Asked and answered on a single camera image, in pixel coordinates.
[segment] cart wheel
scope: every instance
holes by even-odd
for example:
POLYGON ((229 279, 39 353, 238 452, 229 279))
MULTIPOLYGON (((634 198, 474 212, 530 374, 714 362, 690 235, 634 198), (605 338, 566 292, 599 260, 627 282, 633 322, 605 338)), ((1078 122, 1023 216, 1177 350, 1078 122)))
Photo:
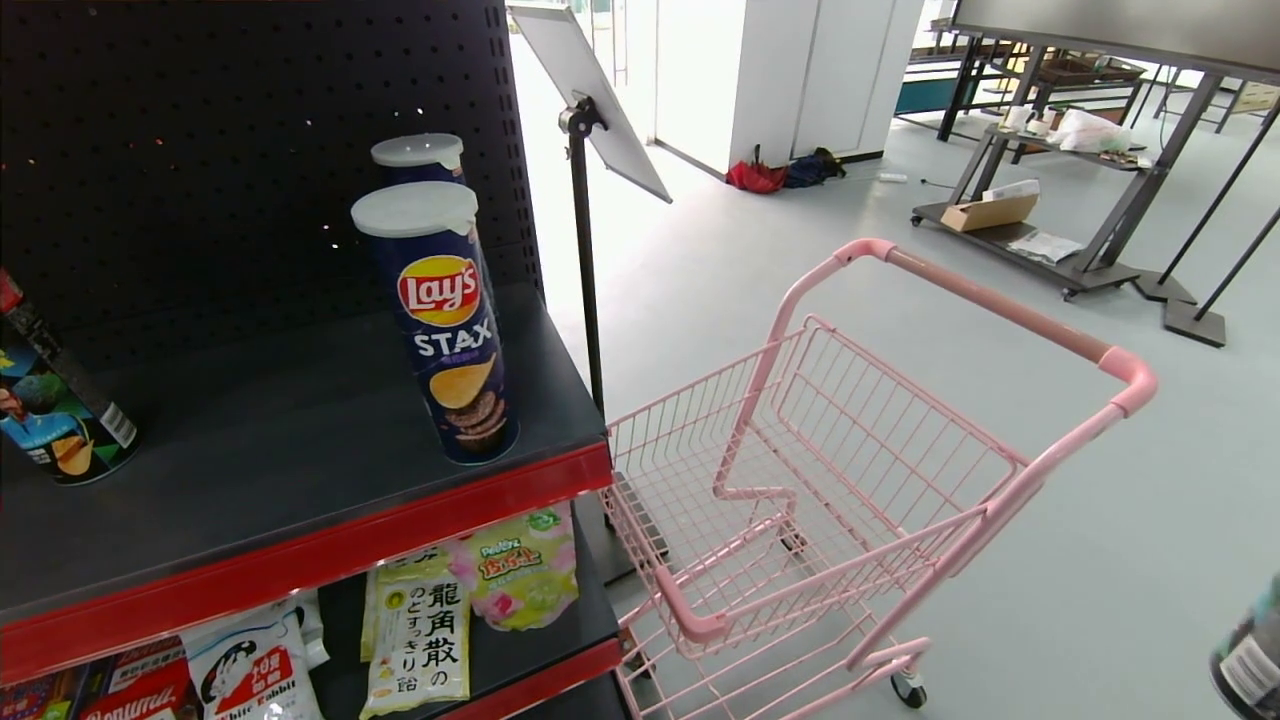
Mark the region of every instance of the cart wheel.
POLYGON ((643 652, 632 655, 630 660, 623 662, 623 665, 627 670, 636 673, 636 678, 643 678, 645 680, 653 679, 653 665, 649 665, 649 656, 643 652))
POLYGON ((782 547, 787 548, 787 552, 791 555, 800 555, 804 552, 804 548, 809 547, 809 539, 801 536, 800 530, 797 530, 791 523, 786 523, 778 528, 778 542, 781 542, 782 547))
POLYGON ((924 685, 911 684, 901 673, 890 675, 888 682, 893 685, 893 693, 897 694, 897 700, 901 700, 902 705, 911 710, 919 710, 929 701, 929 693, 924 692, 924 685))
MULTIPOLYGON (((618 630, 618 639, 622 642, 622 652, 630 653, 636 648, 636 637, 631 632, 631 628, 622 628, 618 630)), ((636 652, 627 659, 623 665, 627 670, 632 673, 639 671, 637 678, 644 678, 646 680, 653 679, 653 665, 649 664, 649 656, 644 651, 636 652)))

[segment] pink shopping cart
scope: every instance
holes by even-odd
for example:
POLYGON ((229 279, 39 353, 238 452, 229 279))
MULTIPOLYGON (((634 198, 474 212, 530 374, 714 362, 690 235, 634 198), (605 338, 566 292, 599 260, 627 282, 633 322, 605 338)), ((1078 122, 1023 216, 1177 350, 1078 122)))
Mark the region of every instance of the pink shopping cart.
POLYGON ((886 678, 909 706, 924 705, 916 662, 931 641, 891 632, 1050 471, 1155 393, 1146 364, 1123 348, 888 241, 850 242, 791 287, 764 347, 609 428, 626 482, 603 500, 649 593, 622 619, 618 678, 632 715, 804 717, 886 678), (1128 387, 1025 459, 820 318, 788 332, 809 290, 867 255, 1128 387))

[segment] red umbrella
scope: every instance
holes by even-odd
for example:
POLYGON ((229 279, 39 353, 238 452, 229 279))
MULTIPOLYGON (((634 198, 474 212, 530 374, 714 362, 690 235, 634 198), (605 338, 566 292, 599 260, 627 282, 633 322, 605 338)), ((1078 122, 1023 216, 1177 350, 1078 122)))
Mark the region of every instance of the red umbrella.
POLYGON ((724 174, 724 182, 739 190, 768 195, 782 188, 782 182, 787 179, 786 168, 771 168, 760 163, 760 146, 756 145, 751 152, 751 161, 740 161, 724 174))

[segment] red shelf edge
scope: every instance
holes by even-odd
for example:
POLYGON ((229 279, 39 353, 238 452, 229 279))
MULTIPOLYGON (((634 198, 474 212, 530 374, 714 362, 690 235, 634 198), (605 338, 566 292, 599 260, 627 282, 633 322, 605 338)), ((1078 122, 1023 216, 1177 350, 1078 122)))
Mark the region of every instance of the red shelf edge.
POLYGON ((599 678, 622 664, 622 642, 617 638, 535 673, 498 692, 472 700, 447 712, 445 720, 494 720, 511 717, 544 700, 550 700, 577 685, 599 678))
POLYGON ((0 687, 239 612, 612 482, 602 441, 369 518, 0 629, 0 687))

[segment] gray floor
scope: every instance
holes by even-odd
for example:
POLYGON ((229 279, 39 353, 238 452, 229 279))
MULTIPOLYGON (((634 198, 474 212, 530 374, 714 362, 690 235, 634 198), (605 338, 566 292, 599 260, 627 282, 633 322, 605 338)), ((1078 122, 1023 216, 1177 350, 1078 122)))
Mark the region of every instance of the gray floor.
MULTIPOLYGON (((554 126, 559 101, 527 51, 517 47, 516 63, 548 304, 585 368, 568 170, 554 126)), ((1167 261, 1257 122, 1236 118, 1221 136, 1196 133, 1126 263, 1167 261)), ((1144 120, 1137 135, 1155 145, 1158 132, 1158 122, 1144 120)), ((822 716, 1228 717, 1206 657, 1277 562, 1280 246, 1263 245, 1217 305, 1229 323, 1225 350, 1162 331, 1158 306, 1132 290, 1064 304, 1059 288, 908 224, 913 205, 946 197, 915 179, 952 182, 972 147, 901 124, 884 161, 767 197, 653 151, 676 199, 671 206, 593 165, 608 414, 758 347, 790 283, 859 236, 890 238, 1123 345, 1160 374, 1156 401, 1064 466, 901 633, 937 643, 923 665, 927 708, 902 708, 886 687, 822 716), (913 181, 865 179, 878 169, 913 181)), ((1193 292, 1208 293, 1274 210, 1277 170, 1280 137, 1271 137, 1179 272, 1193 292)), ((1061 156, 1029 158, 1001 179, 1025 177, 1039 177, 1044 188, 1034 222, 1084 240, 1126 182, 1061 156)), ((801 310, 820 313, 1024 454, 1037 454, 1116 391, 1074 356, 873 261, 835 277, 801 310)), ((639 601, 635 591, 617 588, 620 609, 639 601)), ((763 701, 740 698, 737 707, 751 702, 763 701)))

